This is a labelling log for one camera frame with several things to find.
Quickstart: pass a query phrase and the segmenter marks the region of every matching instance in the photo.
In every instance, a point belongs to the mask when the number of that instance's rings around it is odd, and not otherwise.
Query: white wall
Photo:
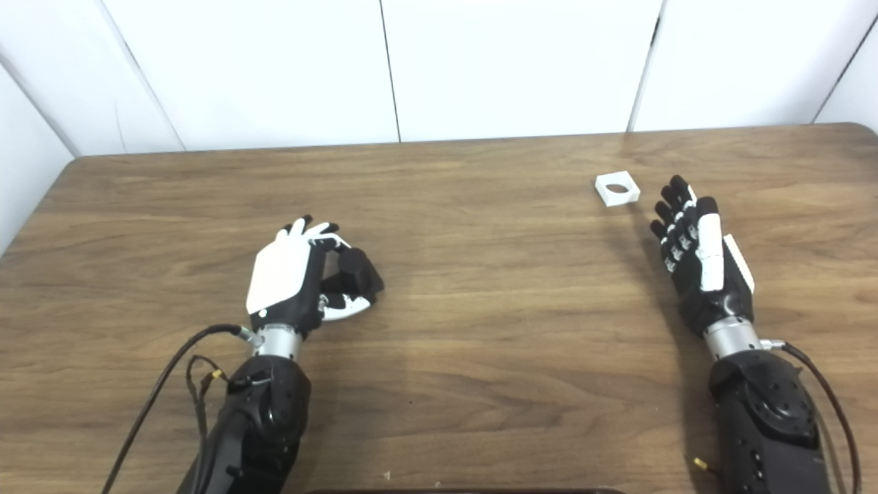
[[[378,0],[105,0],[187,149],[396,142]]]
[[[817,122],[856,122],[878,133],[878,28],[863,41]]]
[[[0,254],[72,159],[0,67]]]
[[[99,0],[0,1],[0,57],[75,154],[183,150]]]
[[[384,0],[402,141],[624,132],[660,0]]]
[[[633,129],[811,123],[875,0],[666,0]]]

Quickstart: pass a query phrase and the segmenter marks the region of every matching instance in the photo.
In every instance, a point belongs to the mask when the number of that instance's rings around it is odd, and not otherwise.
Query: robotic arm
[[[366,310],[384,289],[363,251],[336,235],[337,225],[306,229],[310,221],[286,225],[256,255],[247,296],[255,351],[228,378],[217,422],[178,494],[280,492],[308,418],[302,342],[324,320]],[[338,273],[323,279],[330,251],[338,253]]]
[[[680,297],[686,326],[704,338],[714,365],[710,393],[719,421],[726,494],[829,494],[816,410],[798,373],[769,352],[784,342],[753,329],[753,278],[719,209],[674,176],[651,224]]]

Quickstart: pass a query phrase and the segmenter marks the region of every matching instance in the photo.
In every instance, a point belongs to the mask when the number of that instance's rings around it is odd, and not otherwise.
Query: black robotic finger
[[[661,218],[663,222],[665,222],[665,228],[669,228],[673,225],[673,211],[671,207],[668,206],[665,202],[659,201],[656,203],[655,212],[658,214],[658,217]]]
[[[673,272],[673,270],[677,268],[678,259],[675,259],[673,253],[671,253],[670,244],[668,242],[662,243],[658,247],[658,251],[661,253],[661,260],[665,263],[665,268],[667,268],[669,272]]]
[[[677,193],[674,189],[669,185],[665,185],[661,189],[661,197],[665,200],[668,206],[671,207],[671,211],[674,213],[674,216],[681,213],[683,211],[683,205],[680,203],[680,198],[677,196]]]
[[[698,214],[694,207],[689,207],[683,212],[680,219],[680,229],[686,232],[686,236],[693,243],[698,241]]]
[[[659,220],[652,220],[652,223],[650,223],[650,230],[652,230],[652,233],[659,239],[659,241],[665,240],[667,232],[665,225],[663,225],[662,222]]]
[[[691,246],[691,242],[685,238],[683,241],[680,240],[680,232],[676,231],[678,225],[674,222],[674,215],[671,207],[665,202],[659,201],[656,203],[655,210],[656,214],[658,214],[658,216],[665,222],[665,233],[663,238],[666,238],[666,242],[662,243],[662,248],[667,250],[667,254],[674,262],[679,261]],[[656,227],[651,225],[650,228],[654,229],[653,232],[656,231]]]
[[[378,301],[384,281],[366,253],[349,248],[338,256],[338,273],[320,283],[326,299],[324,319],[333,321],[353,316]]]
[[[685,223],[686,218],[680,218],[676,223],[676,228],[674,228],[672,232],[675,236],[674,240],[676,240],[677,245],[679,245],[684,252],[698,247],[696,241],[689,236],[687,229],[684,226]]]
[[[716,204],[716,199],[709,196],[699,199],[695,210],[698,213],[699,219],[708,214],[719,214],[719,206]]]
[[[689,209],[695,205],[695,194],[692,191],[692,186],[683,177],[680,175],[671,177],[671,188],[677,194],[682,209]]]

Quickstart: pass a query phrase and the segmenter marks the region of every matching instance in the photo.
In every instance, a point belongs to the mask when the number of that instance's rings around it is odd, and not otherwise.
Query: silver cylindrical connector
[[[259,346],[263,343],[263,337],[257,335],[253,331],[241,327],[241,332],[238,333],[238,338],[250,343],[254,348],[259,348]]]
[[[276,355],[299,360],[299,350],[304,339],[289,324],[265,324],[258,334],[263,338],[263,343],[255,349],[254,355]]]
[[[726,317],[708,327],[704,335],[714,360],[747,350],[763,350],[762,342],[750,321],[743,317]]]

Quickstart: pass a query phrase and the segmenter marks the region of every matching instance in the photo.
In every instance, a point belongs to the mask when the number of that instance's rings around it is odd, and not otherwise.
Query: black cable
[[[223,434],[226,433],[227,426],[228,426],[228,421],[217,422],[213,426],[213,429],[211,430],[211,432],[215,433],[217,435],[217,437],[222,437]],[[207,490],[207,487],[211,483],[210,482],[211,478],[213,478],[213,468],[216,467],[216,462],[217,462],[217,454],[218,454],[217,449],[218,448],[211,448],[208,451],[204,451],[205,464],[203,465],[201,476],[202,476],[202,478],[206,479],[206,481],[202,482],[201,487],[198,491],[196,491],[196,494],[204,494],[204,492]]]
[[[197,360],[207,362],[213,367],[214,372],[219,372],[219,375],[214,376],[214,374],[211,373],[201,380],[200,392],[195,389],[195,382],[192,380],[192,365],[195,364]],[[205,450],[207,449],[207,411],[205,396],[207,395],[207,390],[210,388],[211,382],[213,382],[216,377],[228,382],[226,373],[222,371],[216,362],[208,359],[204,355],[192,355],[192,358],[189,359],[189,365],[186,366],[186,388],[189,389],[189,393],[192,396],[192,403],[195,406],[195,419],[198,421],[198,456],[195,457],[195,475],[192,477],[192,494],[198,494],[204,490],[201,485],[205,471]]]
[[[183,358],[183,356],[188,352],[195,344],[208,337],[212,334],[217,333],[231,333],[237,336],[241,333],[241,326],[237,324],[215,324],[213,326],[208,326],[203,330],[199,331],[192,338],[186,340],[186,343],[180,347],[179,350],[176,351],[173,357],[171,357],[168,365],[165,366],[162,373],[159,374],[159,378],[155,381],[155,385],[153,385],[153,390],[150,391],[149,396],[147,397],[147,402],[143,404],[143,408],[140,409],[140,413],[137,415],[137,418],[134,420],[134,425],[131,426],[131,431],[128,432],[128,436],[125,438],[125,442],[122,443],[122,449],[119,450],[119,455],[116,456],[116,462],[113,463],[112,469],[110,469],[110,474],[107,476],[106,483],[104,483],[104,488],[101,490],[101,494],[108,494],[110,489],[112,489],[113,483],[116,482],[116,477],[119,475],[119,471],[122,469],[122,463],[125,461],[125,457],[128,455],[128,450],[131,449],[131,445],[134,443],[134,438],[137,437],[137,432],[140,431],[140,427],[143,425],[143,421],[146,420],[147,414],[153,408],[153,404],[155,404],[155,399],[159,396],[159,392],[162,390],[165,381],[168,380],[170,373],[174,370],[174,366],[176,366],[177,362]]]
[[[817,378],[817,382],[820,383],[820,386],[822,386],[826,392],[826,396],[829,397],[829,403],[832,404],[832,408],[838,416],[838,421],[841,423],[841,428],[845,431],[847,448],[851,453],[851,470],[853,471],[853,487],[851,488],[851,494],[860,494],[862,492],[863,484],[863,475],[860,471],[860,452],[857,451],[857,442],[853,438],[851,424],[847,421],[847,415],[845,415],[845,411],[842,410],[841,403],[838,401],[838,397],[835,396],[835,391],[832,390],[832,386],[830,386],[823,374],[817,370],[817,366],[814,365],[814,362],[808,358],[808,355],[806,355],[805,352],[787,342],[784,342],[781,349],[799,359],[811,371],[811,373],[814,374],[814,377]]]

